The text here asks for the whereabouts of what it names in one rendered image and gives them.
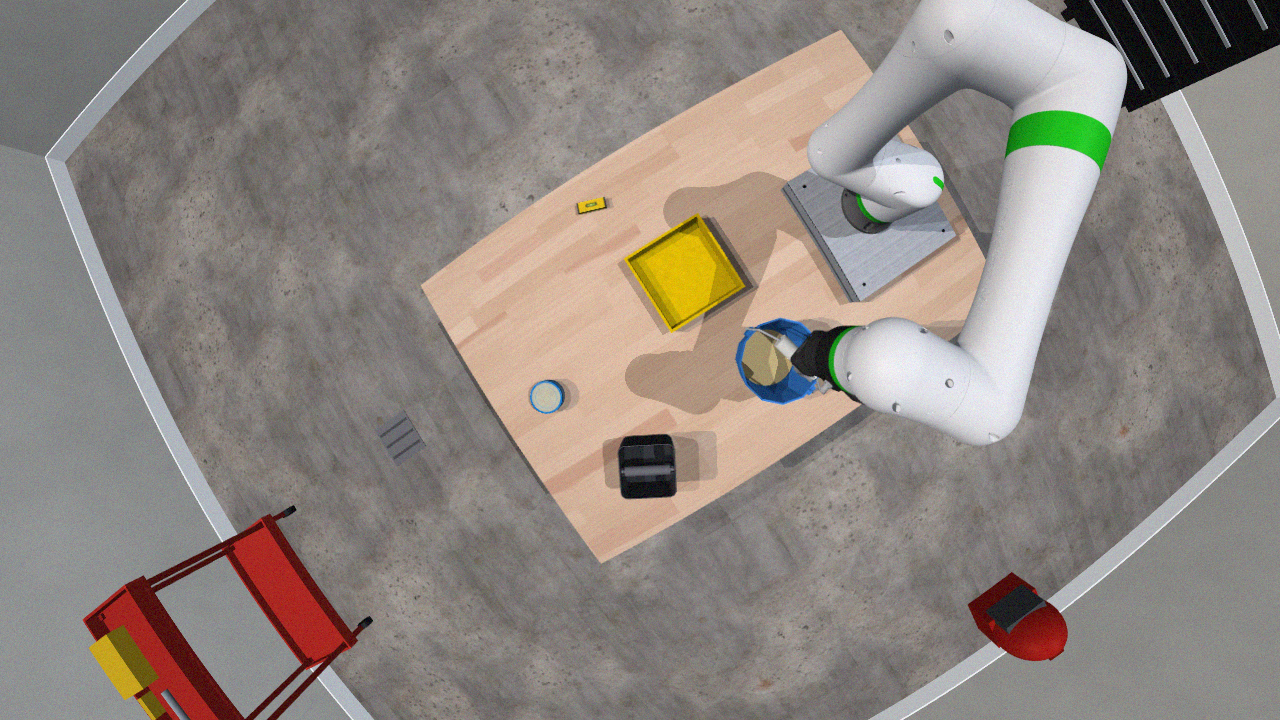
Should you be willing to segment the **yellow pocket level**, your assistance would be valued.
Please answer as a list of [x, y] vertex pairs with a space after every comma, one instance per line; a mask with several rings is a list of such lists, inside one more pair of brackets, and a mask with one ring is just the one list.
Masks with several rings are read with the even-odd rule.
[[593, 199], [593, 200], [588, 200], [588, 201], [584, 201], [584, 202], [576, 202], [576, 205], [577, 205], [579, 215], [584, 214], [584, 213], [588, 213], [588, 211], [596, 211], [596, 210], [602, 210], [602, 209], [607, 208], [607, 205], [605, 205], [605, 197]]

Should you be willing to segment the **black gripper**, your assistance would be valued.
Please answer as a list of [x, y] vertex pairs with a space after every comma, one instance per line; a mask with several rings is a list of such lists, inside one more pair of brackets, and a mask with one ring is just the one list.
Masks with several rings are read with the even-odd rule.
[[[813, 331], [812, 334], [806, 337], [803, 345], [794, 352], [790, 357], [791, 365], [795, 366], [794, 372], [806, 380], [812, 382], [817, 375], [824, 380], [824, 386], [820, 387], [820, 393], [826, 395], [828, 389], [844, 391], [833, 380], [829, 373], [829, 348], [835, 343], [835, 340], [844, 331], [852, 325], [838, 325], [831, 331]], [[817, 333], [818, 332], [818, 333]], [[817, 333], [817, 334], [815, 334]], [[824, 334], [824, 336], [823, 336]], [[823, 336], [823, 337], [822, 337]], [[804, 350], [803, 350], [804, 348]], [[799, 373], [800, 372], [800, 373]], [[844, 391], [852, 401], [861, 404], [861, 401], [855, 395], [849, 395]]]

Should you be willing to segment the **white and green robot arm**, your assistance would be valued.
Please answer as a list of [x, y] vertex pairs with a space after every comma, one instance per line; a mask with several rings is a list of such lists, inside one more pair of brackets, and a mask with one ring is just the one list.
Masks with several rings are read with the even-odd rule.
[[1021, 418], [1117, 124], [1126, 64], [1105, 38], [1028, 0], [922, 0], [881, 67], [806, 145], [812, 169], [844, 187], [855, 229], [879, 233], [940, 199], [940, 161], [891, 138], [961, 88], [1004, 102], [1012, 120], [989, 250], [957, 342], [887, 316], [838, 334], [829, 373], [878, 413], [983, 446]]

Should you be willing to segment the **blue and grey round tin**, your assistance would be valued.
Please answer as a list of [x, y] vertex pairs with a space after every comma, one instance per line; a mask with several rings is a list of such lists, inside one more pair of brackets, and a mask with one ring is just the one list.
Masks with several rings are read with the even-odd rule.
[[564, 389], [556, 380], [540, 380], [532, 387], [530, 400], [539, 413], [556, 413], [564, 402]]

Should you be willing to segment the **yellow rectangular tray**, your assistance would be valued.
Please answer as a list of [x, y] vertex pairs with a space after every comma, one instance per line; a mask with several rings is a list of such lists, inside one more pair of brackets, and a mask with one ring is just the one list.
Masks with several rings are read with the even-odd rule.
[[625, 261], [671, 333], [745, 287], [699, 214]]

